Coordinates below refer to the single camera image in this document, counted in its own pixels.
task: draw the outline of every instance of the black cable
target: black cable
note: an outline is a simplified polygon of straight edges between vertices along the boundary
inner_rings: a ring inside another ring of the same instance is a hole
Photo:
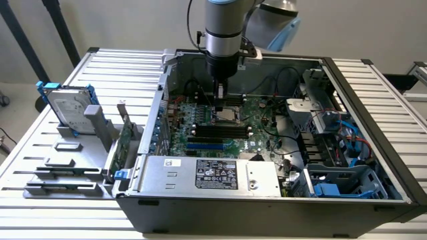
[[[0,130],[4,132],[4,135],[6,136],[8,139],[10,139],[10,141],[14,143],[14,145],[17,145],[17,142],[13,140],[13,138],[10,138],[6,131],[1,127],[0,127]]]
[[[248,91],[245,94],[251,94],[256,91],[256,89],[260,88],[260,86],[264,84],[264,82],[267,81],[267,79],[272,79],[273,81],[276,81],[275,77],[273,76],[265,76],[264,79],[260,81],[260,83],[257,84],[257,86],[251,90]]]
[[[277,146],[277,143],[279,143],[280,141],[281,141],[281,139],[275,142],[275,144],[272,145],[272,148],[271,148],[271,152],[269,152],[269,153],[275,153],[275,154],[279,155],[279,156],[285,156],[285,155],[289,155],[289,154],[300,153],[300,152],[301,152],[300,150],[291,151],[291,152],[288,152],[288,153],[279,153],[279,152],[276,152],[276,146]]]
[[[248,120],[251,117],[253,117],[253,116],[247,116],[245,118],[243,118],[243,119],[240,120],[240,122]]]
[[[284,66],[284,67],[280,69],[280,71],[277,72],[277,75],[276,75],[276,79],[279,80],[279,77],[280,77],[281,72],[283,72],[284,70],[288,70],[288,69],[291,69],[291,70],[295,71],[296,76],[297,76],[297,81],[299,81],[299,83],[301,83],[301,75],[300,75],[300,72],[299,72],[297,69],[296,69],[295,67],[292,67],[292,66]]]
[[[280,77],[280,74],[281,74],[281,72],[283,72],[284,70],[288,70],[288,69],[291,69],[291,70],[295,71],[296,76],[297,76],[297,83],[299,83],[299,84],[303,83],[303,77],[301,77],[300,72],[297,71],[297,69],[296,69],[295,67],[292,67],[292,66],[284,66],[284,67],[279,70],[279,72],[277,72],[277,74],[276,74],[276,76],[275,76],[275,90],[273,90],[275,92],[279,92],[279,77]]]
[[[288,153],[277,153],[275,149],[272,149],[272,152],[279,155],[279,156],[285,156],[285,155],[289,155],[289,154],[293,154],[293,153],[300,153],[301,151],[300,150],[296,150],[296,151],[291,151]]]
[[[191,44],[192,46],[200,50],[200,47],[196,45],[195,41],[193,41],[193,38],[192,38],[192,32],[189,31],[189,10],[192,9],[192,3],[193,3],[193,0],[189,0],[188,2],[188,8],[187,8],[187,33],[188,33],[188,38],[189,38],[189,41],[191,41]]]
[[[185,84],[184,84],[184,89],[183,89],[183,95],[184,96],[187,96],[187,87],[188,87],[188,84],[191,84],[191,83],[196,83],[197,86],[200,86],[200,83],[199,83],[197,79],[195,79],[195,78],[188,79]]]
[[[265,111],[264,111],[264,113],[263,113],[263,115],[261,115],[261,117],[260,117],[260,120],[263,120],[263,118],[265,117],[265,114],[267,114],[268,110],[272,109],[273,107],[275,107],[275,105],[271,106],[268,109],[265,109]],[[292,139],[295,142],[297,142],[297,140],[296,140],[295,137],[291,137],[291,136],[287,136],[287,135],[279,135],[279,134],[275,134],[275,133],[271,133],[269,131],[267,131],[265,126],[264,126],[263,123],[260,123],[260,127],[261,127],[263,131],[264,131],[268,135],[275,136],[275,137],[280,137],[280,138],[288,138],[288,139]]]

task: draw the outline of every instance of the hard drive label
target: hard drive label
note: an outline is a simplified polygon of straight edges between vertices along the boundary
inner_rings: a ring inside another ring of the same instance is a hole
[[[53,103],[62,115],[64,124],[78,133],[93,133],[90,120],[84,117],[86,105],[69,99],[54,99]]]
[[[237,190],[236,161],[197,159],[195,186],[197,189]]]

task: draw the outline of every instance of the slotted metal table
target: slotted metal table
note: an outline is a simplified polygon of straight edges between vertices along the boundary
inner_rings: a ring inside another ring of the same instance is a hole
[[[114,124],[121,123],[114,104],[125,100],[130,120],[144,126],[156,82],[162,74],[161,61],[161,51],[98,49],[84,55],[65,84],[90,84],[96,88],[105,117]],[[372,65],[351,59],[333,61],[427,191],[425,120]],[[57,123],[46,107],[0,166],[0,239],[235,239],[224,236],[141,234],[134,231],[113,199],[24,198],[25,183],[32,179],[33,169],[42,164],[58,137]],[[424,240],[427,214],[407,223],[387,223],[359,239]]]

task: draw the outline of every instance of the metal case frame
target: metal case frame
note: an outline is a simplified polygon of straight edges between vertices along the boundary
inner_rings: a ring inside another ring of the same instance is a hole
[[[176,51],[177,56],[191,50]],[[373,151],[389,167],[404,200],[356,200],[271,197],[215,197],[148,195],[137,192],[145,167],[145,152],[134,165],[130,188],[116,192],[116,201],[141,233],[256,235],[356,238],[379,225],[405,222],[427,211],[427,195],[363,105],[335,61],[329,57],[264,54],[320,62],[339,96],[357,118],[359,127],[373,143]]]

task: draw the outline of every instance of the blue tab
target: blue tab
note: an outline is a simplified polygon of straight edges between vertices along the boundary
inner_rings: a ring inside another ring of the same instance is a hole
[[[48,103],[48,96],[45,95],[45,92],[42,91],[42,84],[44,82],[42,81],[37,81],[37,83],[34,84],[36,87],[37,87],[37,92],[40,93],[41,95],[41,99],[45,103]]]
[[[94,87],[88,84],[85,86],[85,89],[88,90],[88,93],[90,94],[90,102],[93,105],[100,105],[100,102],[98,102],[98,98],[96,97],[96,93],[94,93]]]
[[[45,85],[44,85],[44,89],[58,89],[61,87],[61,84],[60,83],[54,83],[54,82],[48,82]]]
[[[126,180],[128,172],[126,171],[116,171],[113,174],[113,180],[121,181]]]
[[[336,184],[331,183],[319,183],[313,186],[313,193],[317,197],[324,198],[339,198],[340,191]]]

